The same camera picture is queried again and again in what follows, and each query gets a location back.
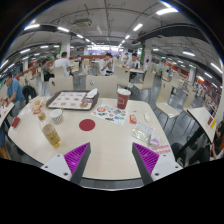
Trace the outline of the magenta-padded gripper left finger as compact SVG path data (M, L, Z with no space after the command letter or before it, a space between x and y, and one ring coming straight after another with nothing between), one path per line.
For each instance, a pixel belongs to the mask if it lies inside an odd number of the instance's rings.
M79 185L90 153L90 143L85 143L66 154L56 154L42 169Z

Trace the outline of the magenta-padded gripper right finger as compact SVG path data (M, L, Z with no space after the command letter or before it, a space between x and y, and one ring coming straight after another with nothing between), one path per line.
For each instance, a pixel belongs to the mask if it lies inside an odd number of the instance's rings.
M132 144L132 154L144 185L150 184L182 169L169 155L159 155L137 143Z

